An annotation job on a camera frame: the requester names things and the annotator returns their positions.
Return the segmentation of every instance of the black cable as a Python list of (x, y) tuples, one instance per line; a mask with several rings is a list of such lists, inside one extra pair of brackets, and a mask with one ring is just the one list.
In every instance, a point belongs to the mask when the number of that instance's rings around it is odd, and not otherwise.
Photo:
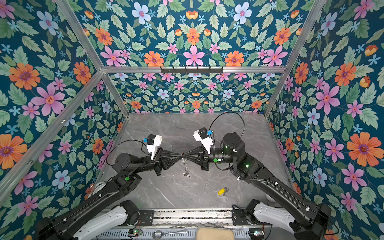
[(217, 116), (217, 117), (213, 120), (213, 122), (211, 123), (211, 125), (209, 126), (209, 130), (211, 130), (212, 124), (216, 121), (216, 119), (218, 119), (218, 117), (220, 117), (221, 115), (226, 114), (226, 113), (234, 113), (234, 114), (237, 114), (237, 115), (241, 118), (241, 120), (243, 121), (243, 133), (242, 133), (241, 136), (240, 136), (240, 138), (241, 138), (241, 137), (243, 136), (243, 134), (244, 134), (244, 131), (245, 131), (245, 122), (244, 122), (244, 119), (240, 116), (240, 114), (235, 113), (235, 112), (225, 112), (225, 113), (222, 113), (222, 114), (220, 114), (219, 116)]

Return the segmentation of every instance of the aluminum frame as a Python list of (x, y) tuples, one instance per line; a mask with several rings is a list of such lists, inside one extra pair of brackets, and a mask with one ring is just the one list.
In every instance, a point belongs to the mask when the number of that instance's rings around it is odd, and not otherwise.
[(271, 98), (269, 99), (269, 104), (267, 109), (265, 110), (264, 115), (267, 117), (269, 113), (272, 110), (273, 105), (276, 103), (280, 92), (282, 91), (284, 87), (285, 81), (288, 79), (289, 75), (292, 72), (293, 65), (295, 64), (297, 58), (299, 57), (299, 54), (301, 52), (301, 49), (304, 47), (305, 42), (307, 41), (307, 38), (309, 36), (309, 33), (311, 32), (316, 19), (318, 18), (319, 14), (321, 13), (321, 10), (325, 4), (326, 0), (315, 0), (315, 2), (312, 5), (312, 9), (308, 13), (308, 16), (304, 22), (303, 28), (301, 30), (301, 33), (295, 43), (295, 46), (292, 49), (291, 54), (289, 55), (289, 58), (287, 60), (286, 65), (286, 71), (283, 73), (283, 75), (280, 77), (279, 82), (277, 83), (275, 90), (272, 93)]
[(89, 82), (79, 91), (72, 101), (64, 108), (64, 110), (56, 117), (53, 123), (40, 135), (40, 137), (32, 144), (23, 157), (14, 165), (13, 168), (4, 176), (0, 182), (0, 205), (9, 196), (12, 190), (20, 182), (36, 162), (39, 156), (45, 151), (46, 146), (55, 138), (67, 119), (84, 102), (84, 99), (99, 83), (103, 76), (101, 71), (97, 71), (89, 80)]

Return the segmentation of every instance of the pink flower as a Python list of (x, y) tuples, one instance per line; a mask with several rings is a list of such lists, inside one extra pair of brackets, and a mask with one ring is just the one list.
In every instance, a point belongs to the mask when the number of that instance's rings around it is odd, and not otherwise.
[(144, 74), (144, 79), (147, 79), (148, 78), (148, 80), (150, 81), (150, 82), (152, 82), (152, 79), (156, 79), (156, 77), (155, 77), (155, 73), (143, 73)]
[(217, 45), (217, 43), (215, 43), (215, 45), (211, 44), (211, 48), (209, 50), (212, 51), (212, 54), (214, 54), (214, 53), (218, 53), (219, 49), (220, 47)]
[(97, 92), (99, 92), (100, 90), (103, 90), (103, 89), (104, 89), (103, 84), (104, 84), (104, 82), (103, 82), (102, 80), (100, 80), (100, 81), (97, 83), (97, 85), (96, 85), (96, 90), (97, 90)]
[(354, 211), (357, 211), (357, 208), (355, 205), (357, 203), (357, 200), (354, 198), (351, 199), (351, 195), (349, 194), (349, 192), (347, 192), (346, 196), (344, 195), (344, 193), (342, 193), (341, 197), (343, 199), (340, 202), (341, 204), (345, 205), (348, 211), (350, 211), (351, 209), (353, 209)]
[(251, 80), (249, 80), (248, 82), (245, 81), (243, 87), (245, 87), (245, 89), (251, 88), (252, 87)]
[(295, 91), (292, 93), (293, 101), (299, 102), (302, 95), (303, 93), (301, 93), (301, 87), (295, 87)]
[(337, 161), (337, 157), (339, 157), (340, 159), (344, 159), (344, 154), (340, 152), (344, 148), (343, 144), (339, 143), (336, 145), (336, 140), (333, 138), (331, 140), (331, 144), (329, 144), (329, 142), (326, 142), (325, 146), (329, 149), (325, 152), (325, 155), (327, 156), (332, 155), (333, 162)]
[(131, 59), (131, 53), (127, 52), (127, 50), (120, 50), (120, 57), (124, 57), (125, 60)]
[(59, 89), (60, 89), (60, 91), (63, 91), (64, 88), (67, 86), (67, 85), (65, 85), (65, 84), (63, 83), (63, 79), (58, 79), (58, 78), (55, 78), (55, 81), (52, 82), (52, 84), (56, 86), (56, 87), (55, 87), (56, 90), (59, 90)]
[(69, 144), (68, 141), (65, 141), (65, 142), (61, 142), (60, 143), (60, 146), (59, 147), (59, 151), (61, 151), (61, 154), (64, 155), (65, 152), (70, 152), (70, 147), (72, 146), (72, 144)]
[(348, 164), (348, 170), (345, 168), (341, 170), (344, 173), (344, 175), (347, 176), (344, 178), (345, 184), (350, 184), (352, 182), (352, 187), (355, 191), (359, 190), (359, 185), (362, 187), (367, 186), (367, 183), (363, 179), (359, 178), (364, 175), (364, 171), (362, 169), (358, 169), (355, 171), (355, 168), (353, 167), (353, 165)]
[(171, 43), (169, 44), (169, 47), (168, 47), (168, 50), (169, 50), (169, 53), (174, 53), (176, 54), (176, 51), (178, 51), (179, 49), (176, 47), (176, 44), (172, 45)]
[(15, 187), (15, 194), (19, 195), (23, 191), (24, 186), (33, 187), (33, 181), (30, 179), (36, 177), (36, 175), (37, 175), (36, 171), (30, 172), (27, 175), (25, 175), (25, 177), (23, 177)]
[(355, 100), (353, 101), (353, 105), (352, 104), (348, 104), (347, 107), (349, 108), (349, 110), (347, 111), (348, 114), (352, 114), (352, 117), (355, 118), (356, 117), (356, 113), (357, 114), (362, 114), (362, 111), (360, 110), (362, 107), (363, 107), (364, 104), (360, 103), (358, 104), (358, 101)]
[(35, 115), (40, 115), (40, 112), (37, 111), (39, 109), (39, 106), (34, 106), (33, 103), (31, 102), (28, 103), (28, 106), (26, 105), (22, 106), (22, 109), (25, 110), (23, 112), (23, 115), (24, 116), (29, 115), (31, 119), (34, 119)]
[(323, 87), (323, 92), (318, 92), (316, 93), (316, 98), (321, 100), (320, 102), (317, 103), (316, 109), (322, 109), (324, 106), (324, 113), (326, 115), (329, 114), (331, 111), (331, 104), (332, 106), (336, 107), (340, 105), (340, 101), (338, 98), (333, 98), (338, 92), (339, 92), (339, 86), (333, 87), (331, 90), (329, 90), (329, 84), (325, 83)]
[(120, 63), (126, 63), (127, 62), (124, 59), (119, 58), (120, 57), (120, 51), (119, 50), (114, 50), (112, 53), (112, 50), (107, 46), (104, 47), (104, 50), (106, 51), (106, 53), (101, 52), (100, 55), (104, 58), (108, 58), (108, 60), (107, 60), (108, 66), (112, 66), (113, 64), (115, 64), (116, 67), (120, 67), (121, 66)]
[(200, 58), (204, 57), (205, 53), (197, 52), (197, 47), (195, 45), (192, 45), (190, 50), (191, 50), (191, 53), (188, 53), (188, 52), (183, 53), (184, 57), (189, 58), (185, 64), (187, 66), (192, 65), (192, 63), (193, 63), (193, 66), (196, 66), (196, 64), (203, 65), (203, 61)]
[(177, 89), (177, 90), (184, 89), (183, 86), (184, 86), (184, 84), (180, 83), (180, 81), (175, 83), (175, 89)]
[(48, 150), (51, 150), (52, 148), (53, 148), (53, 144), (52, 143), (48, 144), (45, 151), (39, 156), (39, 162), (43, 162), (45, 160), (45, 157), (52, 157), (52, 152), (48, 151)]
[(140, 81), (139, 86), (140, 86), (140, 88), (142, 88), (144, 90), (147, 89), (147, 87), (148, 87), (147, 83), (146, 82), (142, 82), (142, 81)]
[(172, 3), (173, 0), (163, 0), (163, 4), (164, 4), (165, 6), (167, 5), (168, 2)]
[(314, 85), (316, 88), (316, 90), (318, 91), (319, 89), (323, 89), (323, 85), (325, 84), (325, 81), (324, 81), (324, 78), (320, 78), (320, 79), (317, 79), (316, 80), (316, 84)]
[(293, 163), (290, 163), (290, 167), (289, 167), (289, 169), (290, 169), (292, 172), (294, 172), (295, 169), (296, 169), (296, 166), (295, 166)]
[(315, 152), (315, 154), (317, 154), (318, 151), (321, 150), (321, 147), (319, 147), (319, 143), (320, 142), (315, 141), (314, 139), (312, 139), (312, 143), (310, 143), (311, 152)]
[(28, 195), (25, 199), (25, 202), (21, 202), (17, 205), (20, 209), (18, 216), (20, 217), (24, 213), (27, 216), (31, 215), (32, 209), (35, 209), (39, 206), (39, 204), (35, 203), (38, 199), (39, 197), (34, 197), (32, 199), (31, 195)]
[(287, 154), (287, 149), (286, 148), (283, 148), (283, 145), (280, 143), (277, 143), (277, 145), (279, 146), (280, 148), (280, 152), (281, 152), (281, 155), (283, 156), (283, 160), (286, 162), (287, 161), (287, 157), (286, 157), (286, 154)]
[(260, 52), (257, 53), (257, 58), (261, 58), (261, 59), (264, 59), (264, 57), (266, 57), (268, 54), (268, 51), (267, 50), (264, 50), (262, 49)]
[(15, 19), (15, 16), (12, 14), (15, 9), (11, 5), (6, 4), (6, 0), (0, 0), (0, 17), (5, 18), (6, 16), (8, 16), (12, 19)]
[(160, 73), (161, 80), (167, 80), (167, 82), (170, 82), (171, 79), (175, 79), (175, 76), (172, 75), (172, 73)]
[(291, 90), (291, 87), (293, 87), (293, 83), (292, 83), (292, 81), (293, 81), (293, 77), (288, 77), (288, 79), (287, 80), (285, 80), (285, 90), (288, 90), (288, 92)]
[(222, 73), (216, 76), (216, 79), (220, 79), (220, 82), (222, 83), (224, 80), (228, 80), (230, 73)]
[(93, 92), (90, 92), (89, 95), (85, 98), (85, 102), (87, 103), (88, 101), (93, 102), (93, 95), (95, 95)]
[(357, 13), (354, 18), (355, 20), (359, 17), (365, 18), (365, 16), (367, 15), (367, 11), (375, 6), (375, 3), (373, 3), (372, 0), (361, 0), (360, 3), (361, 6), (356, 7), (354, 10), (355, 13)]
[(85, 108), (85, 111), (86, 111), (85, 115), (87, 115), (89, 118), (95, 116), (94, 114), (95, 109), (92, 109), (92, 107)]
[(285, 57), (288, 52), (281, 52), (283, 50), (283, 45), (280, 45), (276, 48), (276, 51), (273, 51), (272, 49), (268, 50), (268, 56), (269, 58), (265, 58), (263, 60), (263, 63), (269, 63), (268, 66), (274, 66), (283, 64), (283, 61), (280, 58)]
[(208, 89), (210, 90), (217, 88), (216, 83), (213, 83), (212, 81), (208, 83), (207, 86), (208, 86)]
[(235, 74), (236, 74), (235, 78), (236, 79), (238, 78), (239, 81), (241, 81), (243, 78), (247, 78), (246, 73), (235, 73)]
[(215, 2), (215, 4), (218, 6), (220, 3), (220, 0), (209, 0), (211, 3)]
[(299, 115), (299, 108), (296, 106), (292, 109), (292, 115), (296, 118)]
[(31, 100), (31, 103), (41, 106), (44, 104), (43, 108), (41, 109), (41, 113), (43, 116), (47, 116), (52, 111), (56, 114), (61, 113), (61, 111), (64, 109), (64, 105), (59, 102), (59, 100), (63, 100), (65, 95), (64, 93), (56, 93), (55, 94), (55, 87), (53, 84), (48, 84), (47, 91), (46, 92), (43, 88), (37, 87), (37, 92), (42, 96), (41, 97), (34, 97)]

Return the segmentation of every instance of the orange flower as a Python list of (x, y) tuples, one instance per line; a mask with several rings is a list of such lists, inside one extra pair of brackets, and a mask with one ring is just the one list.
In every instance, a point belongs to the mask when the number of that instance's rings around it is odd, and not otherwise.
[(288, 38), (291, 36), (291, 30), (289, 28), (282, 28), (280, 31), (277, 31), (276, 36), (273, 38), (275, 44), (283, 45)]
[(384, 157), (384, 150), (377, 148), (381, 142), (377, 137), (369, 139), (371, 135), (367, 132), (361, 132), (360, 137), (356, 133), (351, 136), (352, 142), (347, 142), (347, 149), (351, 150), (349, 156), (352, 160), (358, 160), (358, 164), (365, 167), (367, 162), (370, 166), (379, 164), (378, 158)]
[(197, 19), (197, 16), (199, 15), (199, 12), (197, 11), (187, 11), (185, 12), (185, 15), (187, 16), (187, 19)]
[(192, 107), (194, 107), (194, 108), (196, 108), (196, 109), (198, 109), (198, 108), (200, 107), (200, 105), (201, 105), (201, 103), (200, 103), (199, 101), (194, 101), (194, 102), (192, 103)]
[(302, 84), (307, 79), (307, 74), (309, 72), (308, 70), (308, 64), (301, 63), (300, 66), (296, 68), (295, 73), (295, 82), (298, 84)]
[(205, 29), (204, 30), (204, 35), (205, 36), (210, 36), (212, 33), (211, 33), (211, 31), (209, 30), (209, 29)]
[[(326, 230), (326, 234), (333, 234), (334, 232), (331, 229)], [(337, 235), (324, 235), (326, 240), (340, 240)]]
[(13, 167), (13, 162), (18, 162), (27, 151), (26, 144), (22, 144), (24, 139), (15, 136), (12, 139), (11, 134), (0, 135), (0, 164), (2, 169)]
[(131, 105), (134, 109), (140, 109), (141, 108), (141, 103), (138, 103), (137, 101), (132, 101)]
[(228, 53), (228, 57), (225, 58), (227, 67), (240, 67), (241, 63), (244, 62), (244, 55), (239, 53), (239, 51), (233, 51), (233, 53)]
[(379, 48), (376, 45), (369, 45), (365, 49), (364, 53), (365, 53), (366, 56), (370, 56), (370, 55), (374, 54), (378, 49)]
[(199, 37), (200, 37), (200, 34), (194, 28), (191, 28), (189, 30), (189, 33), (187, 33), (187, 38), (188, 38), (187, 40), (192, 45), (196, 45), (196, 43), (199, 42)]
[(371, 84), (371, 80), (369, 79), (368, 76), (365, 76), (360, 80), (360, 86), (362, 86), (363, 88), (369, 87), (370, 84)]
[(26, 90), (31, 90), (40, 82), (39, 72), (29, 64), (18, 63), (17, 68), (12, 67), (9, 72), (11, 73), (9, 78), (12, 82), (16, 82), (15, 85), (19, 88), (24, 87)]
[(291, 13), (291, 18), (295, 18), (297, 17), (297, 15), (299, 15), (299, 10), (295, 10)]
[(112, 37), (111, 34), (108, 31), (104, 31), (103, 28), (96, 29), (95, 36), (98, 38), (99, 42), (103, 43), (104, 45), (112, 45)]
[(101, 138), (96, 139), (96, 140), (95, 140), (95, 143), (93, 144), (92, 147), (93, 147), (92, 151), (93, 151), (95, 154), (99, 154), (99, 153), (101, 153), (101, 150), (102, 150), (103, 147), (104, 147), (103, 140), (102, 140)]
[(144, 55), (144, 62), (148, 64), (148, 67), (162, 67), (164, 66), (164, 59), (161, 58), (159, 53), (155, 53), (154, 51), (149, 51)]
[(121, 127), (122, 127), (122, 122), (120, 122), (120, 123), (118, 124), (118, 132), (120, 132)]
[(287, 138), (287, 140), (285, 141), (285, 146), (287, 147), (287, 150), (288, 150), (288, 151), (292, 151), (292, 150), (293, 150), (293, 142), (292, 142), (292, 139)]
[(254, 101), (251, 106), (252, 106), (252, 108), (257, 109), (257, 108), (261, 107), (262, 104), (263, 103), (261, 101)]
[(176, 36), (181, 36), (181, 29), (176, 29), (175, 35)]
[(297, 192), (298, 194), (300, 194), (300, 193), (301, 193), (301, 189), (299, 188), (299, 186), (297, 186), (297, 183), (294, 183), (293, 185), (295, 186), (296, 192)]
[(76, 74), (77, 81), (81, 81), (81, 83), (85, 85), (91, 78), (88, 66), (86, 66), (83, 62), (75, 63), (74, 66), (76, 68), (73, 69), (73, 73)]
[(340, 69), (337, 69), (335, 77), (335, 82), (337, 82), (337, 85), (342, 86), (347, 86), (349, 84), (349, 81), (352, 81), (355, 78), (355, 72), (356, 72), (356, 67), (353, 66), (353, 63), (348, 63), (347, 65), (344, 63), (341, 65)]
[(85, 15), (89, 18), (89, 19), (93, 19), (93, 13), (91, 13), (90, 11), (85, 11), (84, 12), (85, 13)]

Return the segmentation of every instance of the light blue flower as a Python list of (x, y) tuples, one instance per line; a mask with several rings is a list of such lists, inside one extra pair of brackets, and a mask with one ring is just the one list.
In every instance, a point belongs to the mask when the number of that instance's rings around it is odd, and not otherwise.
[(89, 19), (85, 15), (80, 15), (80, 17), (81, 17), (81, 20), (83, 20), (86, 23), (89, 21)]
[(16, 116), (16, 114), (20, 114), (20, 110), (20, 108), (16, 108), (16, 106), (13, 106), (13, 109), (10, 109), (9, 112), (13, 113), (13, 115)]
[(356, 126), (353, 126), (352, 128), (354, 129), (353, 132), (357, 133), (360, 133), (360, 131), (362, 130), (362, 127), (359, 127), (359, 124), (356, 124)]
[(35, 187), (41, 187), (41, 184), (44, 182), (44, 180), (41, 179), (41, 177), (39, 178), (39, 180), (35, 180)]
[(7, 125), (7, 128), (8, 130), (5, 131), (5, 133), (11, 133), (11, 135), (13, 135), (15, 132), (18, 132), (19, 130), (17, 130), (17, 125), (14, 125), (13, 127), (11, 127), (11, 125)]
[(13, 52), (13, 50), (10, 49), (10, 47), (11, 47), (10, 45), (6, 45), (6, 46), (5, 46), (4, 44), (1, 44), (1, 46), (3, 47), (3, 49), (2, 49), (3, 52), (6, 51), (8, 54), (10, 54), (10, 52)]
[(233, 17), (233, 15), (235, 15), (236, 13), (233, 11), (233, 9), (231, 11), (228, 11), (228, 15), (230, 17)]
[(365, 45), (365, 43), (363, 43), (362, 45), (358, 45), (358, 48), (356, 49), (356, 51), (358, 52), (358, 53), (360, 53), (361, 51), (364, 51), (364, 45)]
[(373, 63), (374, 64), (377, 64), (377, 61), (379, 60), (379, 59), (381, 59), (381, 57), (376, 57), (377, 55), (376, 54), (374, 54), (373, 56), (372, 56), (372, 59), (368, 59), (368, 62), (371, 62), (369, 65), (372, 65)]
[(52, 190), (51, 194), (55, 195), (59, 189), (57, 189), (57, 186), (56, 186), (56, 187), (53, 187), (51, 190)]
[(235, 28), (236, 30), (238, 30), (238, 28), (240, 28), (240, 23), (239, 23), (239, 22), (234, 23), (233, 26), (234, 26), (233, 28)]
[(144, 26), (144, 28), (147, 28), (147, 30), (149, 30), (149, 29), (152, 29), (152, 24), (150, 23), (150, 24), (148, 24), (148, 22), (146, 22), (145, 23), (145, 26)]

